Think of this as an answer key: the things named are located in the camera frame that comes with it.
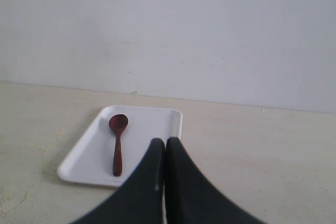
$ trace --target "plastic tray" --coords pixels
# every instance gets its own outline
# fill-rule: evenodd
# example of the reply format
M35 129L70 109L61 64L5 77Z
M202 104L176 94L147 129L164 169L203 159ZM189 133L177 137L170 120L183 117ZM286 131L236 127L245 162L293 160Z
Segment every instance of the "plastic tray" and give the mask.
M129 124L121 136L123 172L112 172L115 137L110 118L125 114ZM134 106L109 106L101 110L63 162L57 173L63 180L103 186L120 186L134 171L151 139L181 138L183 115L178 110Z

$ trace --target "table surface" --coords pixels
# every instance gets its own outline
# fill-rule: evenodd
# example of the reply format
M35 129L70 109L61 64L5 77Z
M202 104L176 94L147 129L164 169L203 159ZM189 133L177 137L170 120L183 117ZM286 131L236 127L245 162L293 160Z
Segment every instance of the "table surface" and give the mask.
M113 188L56 169L105 106L174 108L182 141L227 197L270 223L336 223L336 115L0 82L0 223L69 223Z

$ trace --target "red spoon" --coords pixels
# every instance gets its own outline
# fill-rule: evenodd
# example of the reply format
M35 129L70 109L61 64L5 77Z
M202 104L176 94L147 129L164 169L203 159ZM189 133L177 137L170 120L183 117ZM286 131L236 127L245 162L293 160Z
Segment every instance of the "red spoon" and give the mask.
M114 147L113 157L113 174L119 177L122 173L122 157L121 157L121 133L126 129L128 125L128 118L123 114L114 115L110 121L109 126L112 132L115 134L116 146Z

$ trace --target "spoon handle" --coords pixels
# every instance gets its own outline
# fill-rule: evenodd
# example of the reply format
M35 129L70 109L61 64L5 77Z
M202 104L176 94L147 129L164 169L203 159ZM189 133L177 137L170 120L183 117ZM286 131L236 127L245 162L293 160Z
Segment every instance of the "spoon handle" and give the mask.
M115 136L116 145L114 147L113 174L119 177L122 173L121 141L120 136Z

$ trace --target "beige table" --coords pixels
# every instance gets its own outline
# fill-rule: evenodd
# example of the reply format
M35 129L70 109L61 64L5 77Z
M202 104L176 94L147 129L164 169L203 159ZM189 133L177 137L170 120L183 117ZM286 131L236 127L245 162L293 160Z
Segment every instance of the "beige table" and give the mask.
M0 223L69 223L112 188L56 168L112 104L183 112L182 140L225 195L268 223L336 223L336 115L0 82Z

